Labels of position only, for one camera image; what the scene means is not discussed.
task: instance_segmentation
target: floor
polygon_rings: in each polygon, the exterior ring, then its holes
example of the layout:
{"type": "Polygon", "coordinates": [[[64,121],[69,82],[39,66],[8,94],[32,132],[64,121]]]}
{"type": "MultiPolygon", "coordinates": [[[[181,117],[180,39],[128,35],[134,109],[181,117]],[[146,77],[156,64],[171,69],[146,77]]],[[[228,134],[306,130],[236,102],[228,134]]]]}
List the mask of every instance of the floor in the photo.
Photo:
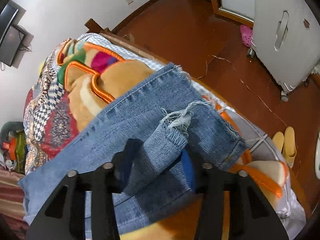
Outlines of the floor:
{"type": "Polygon", "coordinates": [[[257,58],[247,58],[239,25],[216,18],[211,3],[204,0],[159,0],[118,35],[129,33],[136,44],[182,65],[193,77],[204,76],[202,82],[271,137],[292,126],[298,152],[293,171],[309,204],[315,206],[320,190],[314,172],[320,90],[312,80],[307,88],[302,85],[290,93],[288,102],[282,102],[280,88],[266,68],[257,58]]]}

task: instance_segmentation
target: ripped denim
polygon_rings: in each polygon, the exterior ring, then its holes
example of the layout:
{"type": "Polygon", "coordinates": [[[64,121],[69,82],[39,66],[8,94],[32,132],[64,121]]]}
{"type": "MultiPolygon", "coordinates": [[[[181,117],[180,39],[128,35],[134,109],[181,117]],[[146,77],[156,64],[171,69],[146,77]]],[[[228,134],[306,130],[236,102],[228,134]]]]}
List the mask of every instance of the ripped denim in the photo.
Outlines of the ripped denim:
{"type": "MultiPolygon", "coordinates": [[[[246,149],[244,140],[202,99],[187,75],[170,63],[110,103],[53,160],[19,182],[25,192],[25,220],[31,224],[69,170],[97,169],[122,151],[129,138],[144,144],[124,192],[113,195],[121,234],[163,219],[195,199],[181,163],[168,168],[187,143],[222,170],[246,149]]],[[[90,206],[87,192],[87,237],[90,206]]]]}

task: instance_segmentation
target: white wall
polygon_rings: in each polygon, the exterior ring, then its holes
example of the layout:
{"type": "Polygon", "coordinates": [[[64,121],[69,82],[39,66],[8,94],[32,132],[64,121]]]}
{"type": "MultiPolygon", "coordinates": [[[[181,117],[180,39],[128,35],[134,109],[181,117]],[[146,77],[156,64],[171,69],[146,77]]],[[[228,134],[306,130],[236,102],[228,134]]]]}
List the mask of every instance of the white wall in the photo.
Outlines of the white wall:
{"type": "Polygon", "coordinates": [[[66,38],[87,31],[93,18],[101,27],[113,29],[149,0],[13,0],[26,10],[19,25],[34,38],[32,52],[25,53],[18,68],[0,72],[0,128],[7,121],[22,121],[26,95],[38,78],[39,65],[66,38]]]}

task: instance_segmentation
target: wooden bed frame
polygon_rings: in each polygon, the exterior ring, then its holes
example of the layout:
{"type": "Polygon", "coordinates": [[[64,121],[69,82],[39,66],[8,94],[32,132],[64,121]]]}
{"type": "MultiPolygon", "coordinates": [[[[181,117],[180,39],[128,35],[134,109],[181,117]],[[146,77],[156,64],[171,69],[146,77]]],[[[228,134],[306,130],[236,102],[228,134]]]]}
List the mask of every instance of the wooden bed frame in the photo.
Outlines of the wooden bed frame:
{"type": "MultiPolygon", "coordinates": [[[[105,38],[107,38],[113,44],[124,47],[127,50],[130,50],[131,52],[138,54],[141,57],[145,57],[145,58],[149,58],[149,59],[158,61],[164,65],[169,63],[169,61],[164,59],[163,57],[160,57],[160,56],[152,53],[151,51],[148,51],[147,49],[145,49],[137,44],[134,44],[132,41],[129,41],[126,38],[123,38],[123,37],[120,37],[116,34],[113,34],[109,30],[109,28],[103,29],[93,19],[89,19],[85,23],[85,26],[89,29],[89,31],[87,31],[87,33],[99,33],[99,34],[103,35],[105,38]]],[[[192,79],[194,81],[198,82],[199,84],[201,84],[203,87],[205,87],[210,92],[212,92],[217,98],[224,101],[228,106],[235,109],[238,114],[242,115],[234,106],[232,106],[227,100],[225,100],[221,95],[219,95],[212,88],[210,88],[209,86],[207,86],[206,84],[202,83],[200,80],[198,80],[194,77],[192,77],[192,79]]],[[[303,206],[305,213],[306,213],[307,220],[309,220],[312,215],[310,205],[307,201],[307,198],[305,196],[303,188],[301,187],[300,183],[298,182],[295,174],[293,173],[293,171],[290,168],[289,168],[289,170],[290,170],[290,177],[291,177],[291,188],[295,192],[298,201],[303,206]]]]}

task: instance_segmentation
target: metal bolt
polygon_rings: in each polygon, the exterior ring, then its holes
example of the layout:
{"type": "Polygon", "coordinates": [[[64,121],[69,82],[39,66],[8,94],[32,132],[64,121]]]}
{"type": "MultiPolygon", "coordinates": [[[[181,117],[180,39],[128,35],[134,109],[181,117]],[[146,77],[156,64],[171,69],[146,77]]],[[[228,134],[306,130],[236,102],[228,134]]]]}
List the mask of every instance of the metal bolt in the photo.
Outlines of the metal bolt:
{"type": "Polygon", "coordinates": [[[213,168],[213,165],[211,163],[202,163],[202,168],[210,170],[213,168]]]}
{"type": "Polygon", "coordinates": [[[77,175],[77,173],[78,173],[77,171],[71,170],[71,171],[68,171],[67,175],[68,175],[68,177],[74,177],[77,175]]]}
{"type": "Polygon", "coordinates": [[[102,168],[109,170],[113,168],[113,164],[112,163],[105,163],[102,165],[102,168]]]}
{"type": "Polygon", "coordinates": [[[244,170],[240,170],[238,171],[238,174],[241,176],[241,177],[247,177],[248,176],[248,173],[244,170]]]}

